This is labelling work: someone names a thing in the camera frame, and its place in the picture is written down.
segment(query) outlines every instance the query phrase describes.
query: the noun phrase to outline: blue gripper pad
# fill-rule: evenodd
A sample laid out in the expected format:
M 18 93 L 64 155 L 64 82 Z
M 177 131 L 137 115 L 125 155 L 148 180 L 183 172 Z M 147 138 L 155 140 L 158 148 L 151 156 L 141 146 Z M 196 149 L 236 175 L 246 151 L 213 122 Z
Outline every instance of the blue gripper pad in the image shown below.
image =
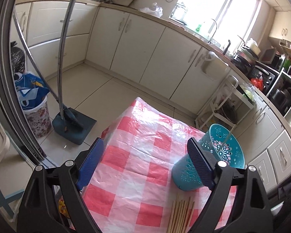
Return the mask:
M 97 138 L 88 150 L 89 153 L 79 168 L 78 181 L 76 183 L 78 191 L 81 191 L 83 187 L 89 184 L 104 153 L 104 141 L 101 138 Z
M 187 152 L 195 167 L 202 184 L 212 190 L 215 186 L 213 181 L 213 170 L 201 152 L 202 147 L 195 138 L 190 138 L 187 142 Z

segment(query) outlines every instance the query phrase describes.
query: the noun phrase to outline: tablecloth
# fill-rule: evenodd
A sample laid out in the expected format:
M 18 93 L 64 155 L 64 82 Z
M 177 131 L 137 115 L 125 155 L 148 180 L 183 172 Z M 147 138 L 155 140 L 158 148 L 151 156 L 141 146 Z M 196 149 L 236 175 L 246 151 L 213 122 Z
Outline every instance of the tablecloth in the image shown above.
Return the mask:
M 195 201 L 193 225 L 210 191 L 184 192 L 176 187 L 171 169 L 186 153 L 189 138 L 204 133 L 160 113 L 137 98 L 102 134 L 105 152 L 83 199 L 104 233 L 167 232 L 173 200 Z M 235 198 L 230 189 L 217 228 L 226 224 Z

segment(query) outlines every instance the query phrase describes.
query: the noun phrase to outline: drawer handle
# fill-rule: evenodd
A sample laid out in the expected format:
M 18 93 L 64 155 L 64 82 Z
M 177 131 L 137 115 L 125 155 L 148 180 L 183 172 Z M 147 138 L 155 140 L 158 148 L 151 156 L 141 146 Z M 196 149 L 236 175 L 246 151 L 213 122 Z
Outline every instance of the drawer handle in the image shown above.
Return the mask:
M 63 56 L 66 56 L 67 55 L 67 53 L 65 53 Z M 58 59 L 58 56 L 56 56 L 55 58 L 57 58 Z
M 260 107 L 259 110 L 257 110 L 257 111 L 255 112 L 255 114 L 253 115 L 252 119 L 255 118 L 255 115 L 256 115 L 258 112 L 261 112 L 261 110 L 262 110 L 262 107 Z
M 69 22 L 71 22 L 72 20 L 73 20 L 73 19 L 70 19 L 70 20 L 69 20 Z M 64 22 L 64 20 L 60 20 L 60 22 L 61 22 L 61 23 L 63 23 L 63 22 Z
M 265 117 L 266 112 L 263 112 L 261 115 L 259 115 L 259 117 L 257 118 L 257 120 L 255 121 L 255 124 L 258 124 L 259 122 L 262 121 L 262 119 Z
M 121 27 L 122 27 L 122 24 L 124 23 L 124 20 L 125 20 L 125 18 L 122 18 L 122 21 L 120 22 L 120 25 L 119 25 L 119 31 L 121 30 Z
M 194 51 L 192 52 L 192 54 L 191 54 L 191 56 L 190 56 L 190 58 L 189 58 L 188 63 L 189 63 L 189 62 L 192 60 L 192 58 L 194 57 L 195 52 L 196 52 L 196 50 L 194 50 Z
M 25 29 L 25 22 L 26 22 L 26 17 L 27 17 L 26 11 L 24 12 L 23 17 L 24 17 L 24 22 L 23 22 L 23 27 L 21 29 L 22 32 L 24 32 L 24 29 Z
M 261 177 L 262 183 L 264 183 L 264 179 L 263 179 L 262 172 L 261 172 L 261 166 L 259 166 L 258 173 Z
M 126 25 L 126 28 L 125 28 L 125 33 L 127 33 L 128 31 L 128 27 L 130 26 L 130 24 L 132 23 L 132 20 L 130 19 Z
M 280 155 L 282 156 L 282 158 L 284 159 L 284 161 L 285 161 L 285 166 L 287 165 L 287 160 L 286 160 L 286 158 L 285 158 L 285 154 L 283 153 L 283 151 L 282 151 L 282 148 L 280 147 Z
M 197 67 L 198 63 L 205 57 L 205 54 L 202 54 L 195 63 L 195 67 Z

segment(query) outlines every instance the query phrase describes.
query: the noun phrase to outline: bundle of chopsticks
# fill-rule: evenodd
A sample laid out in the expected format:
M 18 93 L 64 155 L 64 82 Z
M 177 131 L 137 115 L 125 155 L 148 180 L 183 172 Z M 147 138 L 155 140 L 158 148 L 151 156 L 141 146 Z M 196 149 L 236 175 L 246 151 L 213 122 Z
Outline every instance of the bundle of chopsticks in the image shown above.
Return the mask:
M 191 196 L 188 202 L 185 200 L 179 201 L 179 194 L 177 194 L 177 198 L 172 204 L 167 233 L 184 233 L 187 231 L 192 219 L 194 205 L 195 202 L 192 202 Z

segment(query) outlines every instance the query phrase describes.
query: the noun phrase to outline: broom handle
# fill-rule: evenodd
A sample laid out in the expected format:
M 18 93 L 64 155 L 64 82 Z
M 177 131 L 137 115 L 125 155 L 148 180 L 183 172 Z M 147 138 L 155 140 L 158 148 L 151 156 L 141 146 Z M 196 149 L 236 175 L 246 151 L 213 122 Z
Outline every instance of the broom handle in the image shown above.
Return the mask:
M 29 47 L 25 41 L 25 38 L 24 38 L 24 35 L 22 33 L 22 30 L 21 30 L 21 27 L 19 25 L 19 22 L 18 22 L 18 19 L 17 19 L 17 16 L 16 16 L 16 11 L 15 9 L 13 10 L 13 20 L 14 20 L 14 24 L 15 24 L 15 27 L 16 27 L 16 31 L 18 33 L 18 36 L 20 38 L 20 41 L 25 49 L 25 52 L 33 66 L 33 68 L 36 70 L 37 74 L 39 75 L 39 77 L 41 78 L 41 80 L 44 82 L 45 86 L 50 90 L 50 93 L 52 94 L 52 96 L 54 96 L 55 100 L 59 103 L 59 99 L 58 99 L 58 96 L 57 94 L 54 92 L 54 90 L 50 87 L 50 85 L 47 83 L 47 81 L 45 80 L 44 76 L 42 75 L 42 73 L 40 72 L 38 66 L 36 65 L 36 61 L 34 60 L 30 50 L 29 50 Z
M 65 42 L 66 42 L 66 37 L 67 37 L 69 21 L 70 21 L 70 17 L 72 14 L 75 1 L 76 0 L 70 0 L 69 2 L 65 19 L 64 19 L 64 23 L 63 23 L 63 29 L 61 31 L 61 40 L 59 42 L 57 86 L 58 86 L 59 110 L 60 110 L 62 120 L 64 120 L 63 89 L 62 89 L 64 49 L 65 49 Z

